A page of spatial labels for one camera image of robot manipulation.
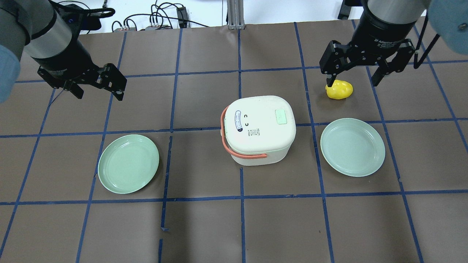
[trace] plate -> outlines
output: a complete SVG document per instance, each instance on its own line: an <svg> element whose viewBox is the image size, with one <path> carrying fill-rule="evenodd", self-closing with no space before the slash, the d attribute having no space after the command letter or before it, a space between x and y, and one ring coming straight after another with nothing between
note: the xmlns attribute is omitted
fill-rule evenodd
<svg viewBox="0 0 468 263"><path fill-rule="evenodd" d="M338 119L327 125L320 147L333 169L354 177L375 173L385 159L385 145L379 133L353 118Z"/></svg>
<svg viewBox="0 0 468 263"><path fill-rule="evenodd" d="M99 159L97 173L107 190L128 194L147 185L158 165L156 145L145 136L130 134L107 146Z"/></svg>

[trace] electric lunch box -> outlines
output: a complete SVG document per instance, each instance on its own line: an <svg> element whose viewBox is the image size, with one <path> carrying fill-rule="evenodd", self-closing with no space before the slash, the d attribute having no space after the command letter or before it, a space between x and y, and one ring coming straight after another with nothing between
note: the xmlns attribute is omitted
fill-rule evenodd
<svg viewBox="0 0 468 263"><path fill-rule="evenodd" d="M289 103L278 96L242 98L221 114L224 148L244 166L281 161L296 137Z"/></svg>

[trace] yellow toy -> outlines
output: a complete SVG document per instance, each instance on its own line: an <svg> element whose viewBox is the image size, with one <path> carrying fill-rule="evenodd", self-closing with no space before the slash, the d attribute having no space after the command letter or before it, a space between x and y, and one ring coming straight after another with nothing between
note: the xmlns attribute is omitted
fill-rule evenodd
<svg viewBox="0 0 468 263"><path fill-rule="evenodd" d="M327 96L330 99L341 100L345 99L352 94L352 85L343 80L335 80L331 87L325 85L325 89L327 90Z"/></svg>

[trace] screw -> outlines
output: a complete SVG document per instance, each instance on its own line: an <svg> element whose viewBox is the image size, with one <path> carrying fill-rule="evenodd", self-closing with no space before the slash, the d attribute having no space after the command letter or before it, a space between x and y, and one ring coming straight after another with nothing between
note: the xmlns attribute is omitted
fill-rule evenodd
<svg viewBox="0 0 468 263"><path fill-rule="evenodd" d="M466 23L463 23L458 26L458 30L465 30L467 27L468 25Z"/></svg>

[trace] red handle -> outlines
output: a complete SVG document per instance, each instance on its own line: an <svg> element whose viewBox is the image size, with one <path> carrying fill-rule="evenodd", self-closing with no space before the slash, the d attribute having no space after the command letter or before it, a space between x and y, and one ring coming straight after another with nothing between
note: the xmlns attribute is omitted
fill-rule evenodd
<svg viewBox="0 0 468 263"><path fill-rule="evenodd" d="M262 158L266 158L267 157L266 153L262 153L262 154L258 154L258 155L245 155L245 154L236 153L235 151L231 150L226 145L226 138L225 138L225 134L224 134L224 116L226 115L227 108L229 108L229 106L227 106L223 110L223 113L221 114L221 140L223 141L223 146L226 149L226 151L228 153L230 153L232 156L235 156L235 157L241 158L241 159L262 159Z"/></svg>

